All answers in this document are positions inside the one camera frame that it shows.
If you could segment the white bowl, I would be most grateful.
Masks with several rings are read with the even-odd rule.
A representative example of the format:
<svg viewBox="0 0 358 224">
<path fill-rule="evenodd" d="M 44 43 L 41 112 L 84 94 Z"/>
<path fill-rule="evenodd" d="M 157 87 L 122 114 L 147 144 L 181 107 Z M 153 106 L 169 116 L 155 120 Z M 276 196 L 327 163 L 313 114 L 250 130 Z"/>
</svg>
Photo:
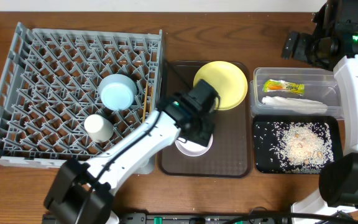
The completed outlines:
<svg viewBox="0 0 358 224">
<path fill-rule="evenodd" d="M 202 146 L 200 144 L 185 140 L 183 138 L 178 138 L 175 141 L 175 145 L 177 149 L 184 155 L 190 157 L 198 157 L 205 153 L 207 153 L 212 146 L 213 136 L 209 139 L 209 143 L 207 146 Z"/>
</svg>

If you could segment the yellow plate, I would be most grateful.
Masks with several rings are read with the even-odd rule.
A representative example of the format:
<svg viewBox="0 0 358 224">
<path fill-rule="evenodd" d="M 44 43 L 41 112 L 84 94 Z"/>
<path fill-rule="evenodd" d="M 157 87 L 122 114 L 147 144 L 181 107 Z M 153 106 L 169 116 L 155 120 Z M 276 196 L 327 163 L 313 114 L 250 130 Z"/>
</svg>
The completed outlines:
<svg viewBox="0 0 358 224">
<path fill-rule="evenodd" d="M 244 72 L 233 63 L 214 61 L 203 65 L 196 73 L 193 86 L 204 80 L 220 97 L 218 110 L 230 110 L 240 105 L 248 91 L 248 81 Z"/>
</svg>

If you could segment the green orange snack wrapper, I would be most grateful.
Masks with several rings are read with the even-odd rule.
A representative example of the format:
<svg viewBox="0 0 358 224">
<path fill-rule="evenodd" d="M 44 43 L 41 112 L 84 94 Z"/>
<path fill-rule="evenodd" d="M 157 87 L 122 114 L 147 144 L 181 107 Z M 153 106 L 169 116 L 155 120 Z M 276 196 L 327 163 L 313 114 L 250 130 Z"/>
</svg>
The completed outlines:
<svg viewBox="0 0 358 224">
<path fill-rule="evenodd" d="M 294 93 L 297 95 L 304 95 L 305 85 L 287 82 L 284 80 L 267 80 L 263 85 L 263 92 L 282 91 L 287 93 Z"/>
</svg>

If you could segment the white napkin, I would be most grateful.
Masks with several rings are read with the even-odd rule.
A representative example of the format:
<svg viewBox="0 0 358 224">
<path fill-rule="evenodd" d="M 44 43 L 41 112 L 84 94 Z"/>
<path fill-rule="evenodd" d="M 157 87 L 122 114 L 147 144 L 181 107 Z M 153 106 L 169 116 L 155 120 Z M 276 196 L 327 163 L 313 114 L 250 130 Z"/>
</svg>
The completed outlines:
<svg viewBox="0 0 358 224">
<path fill-rule="evenodd" d="M 265 96 L 262 103 L 277 110 L 291 110 L 301 114 L 324 114 L 328 106 L 319 101 L 284 98 L 281 96 Z"/>
</svg>

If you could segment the light blue bowl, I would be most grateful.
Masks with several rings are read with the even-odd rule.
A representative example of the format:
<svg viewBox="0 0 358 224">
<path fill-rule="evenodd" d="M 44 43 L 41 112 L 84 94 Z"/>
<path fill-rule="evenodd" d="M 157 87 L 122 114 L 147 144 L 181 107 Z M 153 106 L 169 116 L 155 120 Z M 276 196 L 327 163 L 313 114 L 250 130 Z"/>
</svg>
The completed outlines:
<svg viewBox="0 0 358 224">
<path fill-rule="evenodd" d="M 137 88 L 132 79 L 125 75 L 114 74 L 102 79 L 98 86 L 102 104 L 110 110 L 128 109 L 134 102 Z"/>
</svg>

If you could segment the white cup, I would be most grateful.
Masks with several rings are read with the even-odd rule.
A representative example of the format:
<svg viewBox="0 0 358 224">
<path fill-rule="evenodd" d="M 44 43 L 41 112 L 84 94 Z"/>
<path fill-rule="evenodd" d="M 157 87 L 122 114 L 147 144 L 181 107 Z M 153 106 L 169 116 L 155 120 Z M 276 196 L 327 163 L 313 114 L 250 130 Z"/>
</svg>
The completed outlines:
<svg viewBox="0 0 358 224">
<path fill-rule="evenodd" d="M 113 124 L 98 114 L 92 114 L 85 119 L 84 127 L 88 136 L 94 142 L 106 142 L 113 136 Z"/>
</svg>

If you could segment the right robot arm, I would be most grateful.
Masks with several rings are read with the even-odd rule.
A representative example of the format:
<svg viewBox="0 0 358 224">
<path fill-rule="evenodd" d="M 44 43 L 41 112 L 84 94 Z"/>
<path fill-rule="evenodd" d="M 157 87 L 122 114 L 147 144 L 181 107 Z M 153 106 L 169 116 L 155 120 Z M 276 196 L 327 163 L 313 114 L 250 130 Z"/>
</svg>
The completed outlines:
<svg viewBox="0 0 358 224">
<path fill-rule="evenodd" d="M 292 223 L 316 223 L 358 210 L 358 0 L 328 0 L 312 21 L 312 34 L 288 34 L 282 58 L 333 72 L 346 141 L 343 157 L 321 170 L 318 189 L 291 206 Z"/>
</svg>

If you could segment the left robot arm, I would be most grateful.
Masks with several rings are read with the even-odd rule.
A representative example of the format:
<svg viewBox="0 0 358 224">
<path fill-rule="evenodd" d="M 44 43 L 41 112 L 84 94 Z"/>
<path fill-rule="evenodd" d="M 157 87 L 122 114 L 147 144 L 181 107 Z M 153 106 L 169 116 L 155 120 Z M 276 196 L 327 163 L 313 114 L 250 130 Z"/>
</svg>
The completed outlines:
<svg viewBox="0 0 358 224">
<path fill-rule="evenodd" d="M 67 160 L 58 170 L 44 207 L 59 223 L 119 223 L 115 195 L 146 161 L 178 138 L 207 146 L 214 131 L 212 116 L 218 92 L 200 79 L 187 93 L 175 93 L 135 131 L 84 163 Z"/>
</svg>

